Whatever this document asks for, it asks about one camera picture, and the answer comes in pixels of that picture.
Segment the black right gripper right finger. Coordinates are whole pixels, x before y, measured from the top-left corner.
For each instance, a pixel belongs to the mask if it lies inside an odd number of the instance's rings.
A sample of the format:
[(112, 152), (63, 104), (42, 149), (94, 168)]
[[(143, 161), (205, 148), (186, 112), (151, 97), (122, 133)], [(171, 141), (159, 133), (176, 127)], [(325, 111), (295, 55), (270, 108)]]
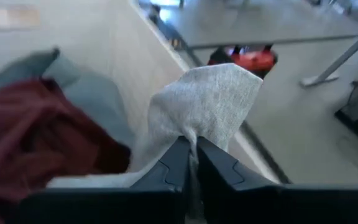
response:
[(278, 186), (205, 138), (198, 138), (197, 147), (202, 190), (243, 192)]

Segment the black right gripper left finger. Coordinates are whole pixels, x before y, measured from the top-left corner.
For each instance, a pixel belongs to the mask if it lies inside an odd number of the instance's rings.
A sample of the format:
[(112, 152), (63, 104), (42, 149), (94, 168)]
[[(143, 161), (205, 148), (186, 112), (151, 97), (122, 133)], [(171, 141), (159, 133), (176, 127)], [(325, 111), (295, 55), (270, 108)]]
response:
[(144, 191), (185, 191), (189, 176), (190, 149), (190, 142), (184, 136), (180, 136), (148, 173), (131, 188)]

